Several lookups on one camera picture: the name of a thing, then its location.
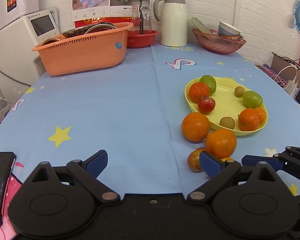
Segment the small orange in plate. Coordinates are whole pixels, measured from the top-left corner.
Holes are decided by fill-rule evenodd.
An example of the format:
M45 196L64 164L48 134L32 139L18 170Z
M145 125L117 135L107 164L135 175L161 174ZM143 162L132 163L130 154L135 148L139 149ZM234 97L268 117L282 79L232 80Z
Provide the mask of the small orange in plate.
M203 96L210 96L210 88L206 83L196 82L189 88L189 97L192 101L198 102Z

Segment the orange plastic basket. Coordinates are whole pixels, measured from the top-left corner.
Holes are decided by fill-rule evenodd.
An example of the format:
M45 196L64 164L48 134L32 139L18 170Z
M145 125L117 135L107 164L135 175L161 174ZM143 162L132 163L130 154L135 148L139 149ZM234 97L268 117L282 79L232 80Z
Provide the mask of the orange plastic basket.
M34 48L51 76L110 68L123 61L127 52L128 31L133 23L116 23L116 28L70 38L56 36L57 41L40 43Z

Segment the glass cup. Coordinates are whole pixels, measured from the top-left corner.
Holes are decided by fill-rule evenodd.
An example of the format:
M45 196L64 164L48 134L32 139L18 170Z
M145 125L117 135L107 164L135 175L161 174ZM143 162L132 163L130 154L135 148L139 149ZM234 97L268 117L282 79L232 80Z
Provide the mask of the glass cup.
M132 5L132 34L148 34L152 31L149 1L138 1Z

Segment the large orange near plate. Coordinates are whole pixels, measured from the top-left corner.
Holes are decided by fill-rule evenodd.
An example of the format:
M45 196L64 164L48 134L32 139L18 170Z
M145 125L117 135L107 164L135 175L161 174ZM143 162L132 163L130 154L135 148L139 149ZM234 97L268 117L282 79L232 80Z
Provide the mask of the large orange near plate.
M202 113L193 112L185 116L181 131L186 139L192 142L203 141L210 132L210 121Z

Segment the metal plate in basket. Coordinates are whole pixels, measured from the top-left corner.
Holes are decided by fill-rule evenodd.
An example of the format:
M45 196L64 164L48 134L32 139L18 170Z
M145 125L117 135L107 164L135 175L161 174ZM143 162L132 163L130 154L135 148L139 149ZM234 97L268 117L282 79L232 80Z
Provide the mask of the metal plate in basket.
M116 29L116 26L110 22L100 22L98 24L89 27L84 34L90 34L100 31L113 30Z

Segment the dark red plum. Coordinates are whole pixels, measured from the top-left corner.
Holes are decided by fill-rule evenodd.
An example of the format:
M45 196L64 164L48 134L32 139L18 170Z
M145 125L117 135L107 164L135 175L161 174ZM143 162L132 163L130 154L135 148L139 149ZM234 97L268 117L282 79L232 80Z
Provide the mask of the dark red plum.
M187 158L187 164L192 171L194 171L194 172L202 172L203 171L203 169L201 168L200 163L199 163L199 156L200 156L200 153L205 150L206 150L206 148L200 147L189 154L189 156Z

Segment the small mandarin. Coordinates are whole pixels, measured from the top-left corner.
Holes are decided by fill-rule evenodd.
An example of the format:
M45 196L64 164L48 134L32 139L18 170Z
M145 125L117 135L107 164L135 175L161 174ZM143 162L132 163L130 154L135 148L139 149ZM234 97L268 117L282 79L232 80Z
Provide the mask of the small mandarin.
M266 114L265 110L262 109L261 107L256 107L254 110L259 115L260 125L263 124L266 117L267 117L267 114Z

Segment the orange with stem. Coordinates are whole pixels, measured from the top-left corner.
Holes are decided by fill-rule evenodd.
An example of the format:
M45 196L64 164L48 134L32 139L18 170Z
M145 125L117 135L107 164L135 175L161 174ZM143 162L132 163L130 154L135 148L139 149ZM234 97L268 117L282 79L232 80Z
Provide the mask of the orange with stem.
M242 131L255 131L260 125L260 116L252 108L246 108L238 115L238 125Z

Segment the light green apple fruit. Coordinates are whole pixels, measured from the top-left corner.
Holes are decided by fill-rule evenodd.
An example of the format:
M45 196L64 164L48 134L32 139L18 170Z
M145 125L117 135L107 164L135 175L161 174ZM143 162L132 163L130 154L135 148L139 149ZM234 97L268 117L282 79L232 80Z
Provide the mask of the light green apple fruit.
M209 89L210 89L210 95L214 94L217 88L217 84L215 81L215 78L211 75L204 75L200 78L200 82L205 83L206 85L208 85Z

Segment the blue patterned tablecloth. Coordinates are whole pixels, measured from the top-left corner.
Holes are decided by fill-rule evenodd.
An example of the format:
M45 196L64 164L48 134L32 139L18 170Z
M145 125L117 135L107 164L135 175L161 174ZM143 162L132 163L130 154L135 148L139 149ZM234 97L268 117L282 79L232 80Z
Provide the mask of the blue patterned tablecloth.
M261 131L239 137L233 158L300 147L300 106L241 55L218 55L198 44L130 49L113 68L60 77L43 75L0 125L0 152L14 152L24 181L41 161L63 166L108 153L99 180L120 195L188 194L207 181L187 165L200 144L186 140L186 84L203 75L237 81L259 93L268 110Z

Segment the yellow plastic plate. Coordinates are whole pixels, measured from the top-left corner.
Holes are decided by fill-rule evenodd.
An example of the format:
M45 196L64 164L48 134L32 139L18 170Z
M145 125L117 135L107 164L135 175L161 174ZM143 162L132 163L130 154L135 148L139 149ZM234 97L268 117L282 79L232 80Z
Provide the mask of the yellow plastic plate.
M235 88L238 86L243 87L243 85L227 77L215 76L214 79L216 81L216 91L212 94L211 98L215 100L216 106L215 109L207 115L212 129L223 129L223 126L219 124L219 121L222 117L227 116L233 118L235 121L235 127L232 131L236 136L247 136L260 131L266 126L268 121L267 115L258 129L254 131L242 131L238 125L238 115L241 111L246 109L246 106L243 104L242 99L235 96Z

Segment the red plastic basket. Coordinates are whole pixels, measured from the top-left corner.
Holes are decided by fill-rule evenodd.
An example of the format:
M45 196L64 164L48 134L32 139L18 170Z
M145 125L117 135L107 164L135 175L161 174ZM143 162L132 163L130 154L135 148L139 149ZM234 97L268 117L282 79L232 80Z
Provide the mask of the red plastic basket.
M128 32L128 48L146 48L153 44L155 37L158 35L157 30L146 31L144 34L140 34L139 31Z

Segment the brown longan fruit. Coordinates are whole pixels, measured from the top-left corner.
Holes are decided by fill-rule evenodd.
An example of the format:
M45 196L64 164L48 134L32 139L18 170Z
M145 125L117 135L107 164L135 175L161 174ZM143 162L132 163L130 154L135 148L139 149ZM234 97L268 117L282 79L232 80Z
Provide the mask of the brown longan fruit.
M219 125L226 127L228 129L234 129L235 128L235 121L232 117L230 116L225 116L222 117L221 120L219 121Z

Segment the green rimmed plate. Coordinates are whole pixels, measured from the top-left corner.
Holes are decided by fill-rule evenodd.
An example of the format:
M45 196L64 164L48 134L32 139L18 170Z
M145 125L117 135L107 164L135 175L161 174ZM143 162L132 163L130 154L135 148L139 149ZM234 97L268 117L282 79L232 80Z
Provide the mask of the green rimmed plate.
M198 18L192 16L191 22L196 28L198 28L202 33L212 35L209 28L206 27Z

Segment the pink glass bowl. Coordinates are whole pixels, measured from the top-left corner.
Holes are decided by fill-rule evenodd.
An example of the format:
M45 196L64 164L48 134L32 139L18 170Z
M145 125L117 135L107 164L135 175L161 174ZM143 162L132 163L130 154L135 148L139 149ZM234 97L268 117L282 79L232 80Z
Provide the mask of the pink glass bowl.
M241 49L246 43L246 40L243 38L239 40L233 40L230 38L205 34L202 33L198 28L192 29L192 32L204 49L217 54L232 54Z

